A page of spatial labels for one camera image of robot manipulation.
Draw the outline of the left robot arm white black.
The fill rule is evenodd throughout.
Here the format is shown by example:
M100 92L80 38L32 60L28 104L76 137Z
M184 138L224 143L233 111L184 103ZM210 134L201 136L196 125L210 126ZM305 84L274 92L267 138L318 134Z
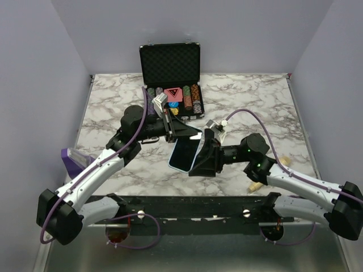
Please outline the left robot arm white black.
M56 191L44 190L37 205L36 223L41 227L40 241L48 243L45 234L62 245L71 243L84 227L109 219L121 223L131 209L121 198L110 194L89 202L93 193L112 175L127 166L141 151L141 142L165 137L174 143L201 139L202 131L171 117L162 110L162 117L146 124L146 109L139 105L127 107L121 126L100 155L76 178Z

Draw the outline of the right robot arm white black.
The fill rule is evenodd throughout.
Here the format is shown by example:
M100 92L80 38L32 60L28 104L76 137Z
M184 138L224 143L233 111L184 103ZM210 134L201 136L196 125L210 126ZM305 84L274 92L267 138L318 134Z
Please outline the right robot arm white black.
M214 177L224 165L246 162L244 173L250 180L290 191L298 197L294 200L275 195L272 202L261 207L264 220L302 218L325 224L345 239L358 240L362 231L362 193L358 186L351 182L339 185L295 172L267 156L268 150L259 133L244 137L239 145L222 146L208 129L204 145L188 174Z

